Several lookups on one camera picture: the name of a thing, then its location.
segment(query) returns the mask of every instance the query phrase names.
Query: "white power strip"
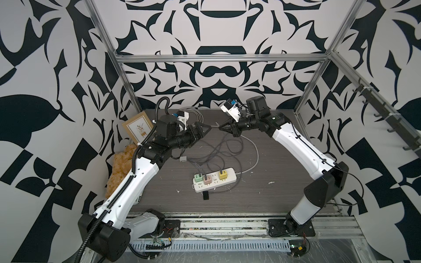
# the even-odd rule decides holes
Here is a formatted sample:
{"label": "white power strip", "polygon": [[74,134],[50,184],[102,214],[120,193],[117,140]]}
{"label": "white power strip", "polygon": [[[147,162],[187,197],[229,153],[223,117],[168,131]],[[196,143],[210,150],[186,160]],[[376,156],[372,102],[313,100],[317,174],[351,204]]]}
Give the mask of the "white power strip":
{"label": "white power strip", "polygon": [[203,181],[195,182],[193,179],[193,187],[196,193],[207,191],[209,189],[214,189],[215,187],[224,186],[229,183],[233,183],[237,180],[237,176],[235,175],[235,171],[233,168],[227,168],[223,171],[226,171],[227,177],[223,180],[219,179],[219,171],[214,173],[208,173],[206,176],[210,176],[212,178],[212,182],[209,184],[204,184]]}

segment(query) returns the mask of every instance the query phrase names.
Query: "metal base plate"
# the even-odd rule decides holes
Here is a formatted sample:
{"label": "metal base plate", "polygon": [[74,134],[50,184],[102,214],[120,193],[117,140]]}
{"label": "metal base plate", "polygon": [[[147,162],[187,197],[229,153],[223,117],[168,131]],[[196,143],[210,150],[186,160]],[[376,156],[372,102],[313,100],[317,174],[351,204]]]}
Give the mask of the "metal base plate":
{"label": "metal base plate", "polygon": [[[178,233],[180,229],[180,220],[165,220],[164,234],[160,238],[172,237],[174,232]],[[141,236],[140,238],[152,238],[150,234]]]}
{"label": "metal base plate", "polygon": [[[284,219],[269,219],[269,235],[270,236],[279,236],[285,234],[288,236],[287,229],[284,225]],[[306,233],[306,236],[316,236],[312,222],[308,222],[303,228],[292,233],[292,235],[303,236],[303,233]]]}

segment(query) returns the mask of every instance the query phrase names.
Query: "black and white patterned wall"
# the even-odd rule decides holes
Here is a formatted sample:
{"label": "black and white patterned wall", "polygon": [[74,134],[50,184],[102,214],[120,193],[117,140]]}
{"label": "black and white patterned wall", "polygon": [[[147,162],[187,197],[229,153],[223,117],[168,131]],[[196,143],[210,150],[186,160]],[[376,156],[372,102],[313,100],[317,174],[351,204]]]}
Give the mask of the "black and white patterned wall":
{"label": "black and white patterned wall", "polygon": [[0,1],[1,262],[62,262],[135,114],[80,0]]}
{"label": "black and white patterned wall", "polygon": [[[339,53],[421,130],[421,3],[368,0]],[[301,111],[311,142],[344,161],[364,186],[348,176],[338,202],[354,215],[378,259],[421,260],[421,160],[331,62]]]}
{"label": "black and white patterned wall", "polygon": [[245,103],[263,95],[272,109],[293,109],[317,61],[126,63],[124,69],[143,108],[168,96],[170,107],[218,108],[227,99]]}
{"label": "black and white patterned wall", "polygon": [[[96,0],[119,54],[324,53],[353,0]],[[293,109],[315,62],[150,63],[125,69],[143,108],[217,108],[263,94]]]}

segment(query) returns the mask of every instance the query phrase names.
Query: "brown cardboard frame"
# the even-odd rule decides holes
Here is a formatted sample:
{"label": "brown cardboard frame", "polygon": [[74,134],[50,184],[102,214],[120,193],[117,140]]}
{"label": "brown cardboard frame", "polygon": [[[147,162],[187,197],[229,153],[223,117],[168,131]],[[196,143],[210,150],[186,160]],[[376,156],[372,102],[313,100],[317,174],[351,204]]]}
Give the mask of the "brown cardboard frame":
{"label": "brown cardboard frame", "polygon": [[123,128],[126,130],[127,134],[130,136],[130,138],[133,139],[133,141],[137,144],[139,142],[143,141],[143,138],[141,136],[143,136],[143,133],[141,134],[140,132],[133,132],[131,130],[131,128],[129,127],[132,123],[134,123],[135,121],[144,118],[146,121],[146,124],[149,126],[149,129],[152,130],[153,124],[152,122],[149,120],[148,116],[146,115],[145,112],[141,112],[139,114],[136,114],[135,116],[133,116],[132,118],[128,119],[127,121],[123,122],[121,125],[123,126]]}

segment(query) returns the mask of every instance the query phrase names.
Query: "cable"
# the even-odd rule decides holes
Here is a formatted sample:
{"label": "cable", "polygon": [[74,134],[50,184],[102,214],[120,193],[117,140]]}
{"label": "cable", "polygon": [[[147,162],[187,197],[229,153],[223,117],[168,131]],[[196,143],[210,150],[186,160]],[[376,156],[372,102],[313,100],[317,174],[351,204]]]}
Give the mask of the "cable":
{"label": "cable", "polygon": [[256,163],[252,167],[248,168],[245,171],[237,172],[237,173],[235,173],[236,175],[239,175],[240,173],[246,173],[246,172],[251,171],[254,167],[256,167],[256,165],[259,162],[259,150],[257,149],[256,144],[252,140],[250,140],[249,138],[245,137],[244,135],[241,135],[241,137],[243,137],[244,139],[248,140],[249,142],[251,142],[253,144],[254,148],[256,149],[257,160],[256,160]]}
{"label": "cable", "polygon": [[134,248],[132,247],[132,245],[131,245],[131,244],[129,244],[129,249],[130,249],[130,251],[132,251],[132,252],[133,252],[133,254],[134,254],[136,257],[143,258],[143,259],[155,259],[155,257],[150,257],[150,256],[146,256],[146,255],[142,255],[142,254],[140,254],[139,252],[137,252],[136,250],[134,250]]}
{"label": "cable", "polygon": [[82,259],[83,252],[85,251],[86,246],[88,245],[89,240],[91,239],[93,233],[98,228],[99,224],[102,222],[102,219],[105,217],[105,215],[108,213],[107,210],[104,210],[102,214],[98,217],[97,220],[93,223],[92,227],[90,228],[88,234],[85,237],[85,240],[80,245],[79,250],[77,251],[75,263],[79,263]]}
{"label": "cable", "polygon": [[[234,156],[232,156],[232,157],[237,160],[238,164],[240,165],[240,170],[242,170],[240,160],[237,157],[234,157]],[[224,192],[231,191],[232,189],[234,189],[240,183],[241,177],[242,177],[242,172],[240,172],[240,175],[238,176],[237,181],[235,182],[235,185],[233,187],[228,188],[227,190],[223,190],[223,191],[209,191],[209,193],[210,194],[217,194],[217,193],[224,193]]]}
{"label": "cable", "polygon": [[[219,156],[219,155],[215,155],[215,157],[220,158],[221,161],[222,161],[222,163],[223,163],[222,167],[225,167],[225,160],[221,156]],[[210,164],[210,162],[207,163],[206,165],[207,165],[208,169],[211,170],[211,168],[209,167],[209,164]]]}
{"label": "cable", "polygon": [[[301,136],[298,136],[298,134],[297,134],[297,132],[296,132],[296,130],[295,130],[295,127],[294,127],[294,125],[292,125],[292,128],[294,129],[294,133],[295,133],[295,135],[297,136],[297,138],[298,139],[300,139],[310,150],[312,150],[316,155],[317,155],[317,157],[319,157],[323,162],[325,162],[327,165],[329,165],[330,167],[332,167],[332,168],[335,168],[336,170],[339,170],[339,171],[341,171],[341,172],[344,172],[344,173],[347,173],[347,174],[349,174],[349,175],[351,175],[351,176],[353,176],[359,183],[360,183],[360,185],[361,185],[361,189],[362,189],[362,193],[361,193],[361,200],[362,200],[362,198],[364,197],[364,186],[362,185],[362,182],[355,176],[355,175],[353,175],[353,174],[351,174],[351,173],[349,173],[349,172],[345,172],[344,170],[342,170],[342,169],[339,169],[339,168],[337,168],[337,167],[335,167],[335,166],[332,166],[331,164],[329,164],[327,161],[326,161],[326,159],[323,159],[322,157],[320,157],[320,155],[318,155],[317,153],[316,153],[316,151],[315,150],[313,150],[308,144],[306,144],[306,142],[305,141],[303,141],[303,139],[301,139]],[[350,205],[345,205],[345,204],[334,204],[334,203],[326,203],[326,204],[330,204],[330,205],[343,205],[343,206],[354,206],[354,205],[357,205],[358,204],[358,202],[356,202],[355,204],[350,204]]]}
{"label": "cable", "polygon": [[202,113],[194,107],[183,107],[183,108],[180,108],[180,111],[193,113],[194,115],[196,115],[196,121],[197,122],[203,123],[204,120],[205,120],[205,118],[203,118]]}
{"label": "cable", "polygon": [[173,242],[170,237],[168,237],[168,240],[170,241],[170,243],[167,245],[164,245],[164,246],[146,245],[146,249],[164,249],[164,248],[170,247],[173,244]]}
{"label": "cable", "polygon": [[215,166],[218,166],[218,168],[219,168],[219,172],[222,174],[222,168],[219,166],[219,165],[217,165],[216,163],[214,163],[214,162],[208,162],[208,163],[206,163],[206,165],[208,166],[208,169],[210,170],[211,168],[209,167],[209,165],[215,165]]}
{"label": "cable", "polygon": [[[165,113],[167,115],[169,115],[168,113],[168,106],[170,104],[170,99],[168,97],[162,97],[158,100],[156,106],[155,106],[155,124],[154,127],[151,129],[151,131],[148,133],[148,135],[146,136],[146,138],[143,140],[143,142],[137,146],[136,150],[133,152],[133,157],[132,157],[132,173],[134,174],[136,172],[136,158],[137,158],[137,154],[138,152],[141,150],[141,148],[143,147],[143,145],[149,140],[149,138],[151,138],[152,134],[155,132],[156,130],[156,121],[158,119],[158,109],[159,109],[159,105],[161,104],[162,101],[166,100],[167,104],[165,105]],[[113,197],[113,199],[109,202],[109,204],[107,205],[108,209],[111,209],[112,206],[114,205],[114,203],[118,200],[118,198],[123,194],[123,192],[127,189],[128,185],[130,184],[130,182],[133,180],[134,176],[130,175],[129,178],[127,179],[127,181],[124,183],[123,187],[117,192],[117,194]],[[102,212],[102,214],[98,217],[97,220],[95,220],[95,222],[93,223],[93,225],[91,226],[88,234],[85,237],[85,240],[82,242],[82,244],[80,245],[79,250],[77,251],[76,254],[76,258],[75,258],[75,263],[79,263],[80,260],[82,259],[82,255],[83,252],[85,251],[86,246],[88,245],[88,242],[90,241],[93,233],[95,232],[95,230],[98,228],[99,224],[102,222],[102,219],[105,217],[105,215],[108,213],[108,210],[104,210]]]}
{"label": "cable", "polygon": [[215,239],[215,238],[208,238],[208,237],[205,237],[205,236],[196,236],[196,235],[193,235],[193,234],[189,234],[189,233],[185,233],[185,234],[183,234],[184,235],[184,237],[187,237],[187,236],[189,236],[189,237],[196,237],[196,238],[200,238],[200,239],[204,239],[204,240],[208,240],[208,241],[211,241],[211,240],[213,240],[213,241],[215,241],[215,240],[220,240],[220,241],[227,241],[227,240],[235,240],[235,239],[239,239],[239,238],[242,238],[242,237],[266,237],[266,235],[265,234],[262,234],[262,235],[249,235],[249,234],[244,234],[244,235],[236,235],[236,236],[233,236],[233,237],[230,237],[230,238],[223,238],[223,239]]}
{"label": "cable", "polygon": [[244,105],[240,100],[237,101],[241,106],[243,106],[244,108],[248,109],[248,107],[246,105]]}
{"label": "cable", "polygon": [[255,144],[252,140],[250,140],[249,138],[247,138],[247,137],[245,137],[245,136],[243,136],[243,135],[241,135],[241,137],[243,137],[244,139],[248,140],[249,142],[251,142],[251,143],[254,145],[254,148],[256,149],[256,154],[257,154],[257,160],[256,160],[256,163],[255,163],[252,167],[248,168],[247,170],[242,171],[242,173],[246,173],[246,172],[248,172],[248,171],[251,171],[254,167],[256,167],[257,163],[259,162],[259,151],[258,151],[258,149],[257,149],[256,144]]}
{"label": "cable", "polygon": [[292,234],[292,233],[296,233],[296,232],[298,232],[298,231],[300,231],[301,229],[303,229],[303,227],[305,227],[306,226],[306,224],[310,221],[311,219],[309,219],[309,220],[307,220],[307,222],[305,222],[304,224],[302,224],[299,228],[297,228],[297,229],[294,229],[294,230],[291,230],[290,232],[286,232],[286,233],[283,233],[283,234],[280,234],[280,235],[271,235],[271,234],[269,234],[269,236],[270,237],[282,237],[282,236],[285,236],[285,235],[289,235],[289,234]]}
{"label": "cable", "polygon": [[171,155],[171,158],[172,158],[172,159],[174,159],[174,160],[178,160],[178,159],[180,159],[180,157],[183,155],[184,151],[186,151],[186,148],[183,148],[183,149],[181,150],[180,156],[178,156],[178,157],[174,157],[173,155]]}
{"label": "cable", "polygon": [[308,246],[309,246],[309,248],[307,249],[307,251],[304,253],[304,255],[305,255],[305,254],[307,254],[310,251],[311,245],[310,245],[310,241],[305,236],[304,236],[304,240],[307,241],[306,244],[308,244]]}
{"label": "cable", "polygon": [[101,257],[101,258],[98,260],[98,262],[97,262],[97,263],[102,263],[102,262],[104,262],[104,260],[105,260],[105,257]]}

